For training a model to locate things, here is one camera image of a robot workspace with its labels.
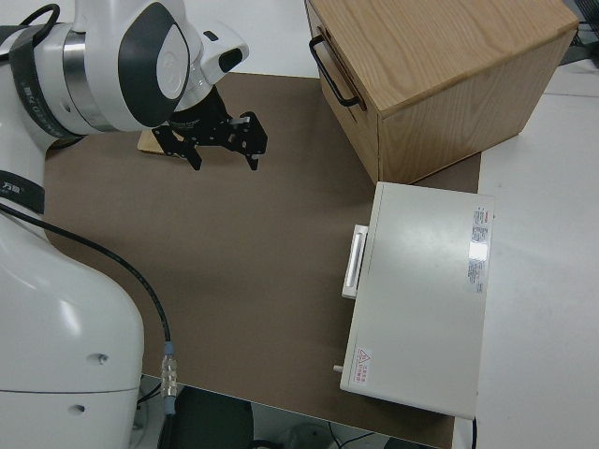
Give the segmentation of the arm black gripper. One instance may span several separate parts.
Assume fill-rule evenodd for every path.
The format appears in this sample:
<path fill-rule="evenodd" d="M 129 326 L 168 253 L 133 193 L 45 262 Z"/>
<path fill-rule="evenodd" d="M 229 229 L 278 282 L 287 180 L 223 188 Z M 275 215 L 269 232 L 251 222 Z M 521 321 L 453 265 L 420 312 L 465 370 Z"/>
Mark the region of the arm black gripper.
<path fill-rule="evenodd" d="M 210 90 L 193 107 L 174 112 L 168 125 L 153 128 L 151 132 L 165 155 L 186 160 L 194 170 L 201 169 L 202 159 L 191 138 L 196 138 L 199 145 L 222 146 L 242 154 L 253 171 L 258 169 L 268 142 L 256 114 L 247 111 L 239 118 L 231 118 L 217 90 Z"/>

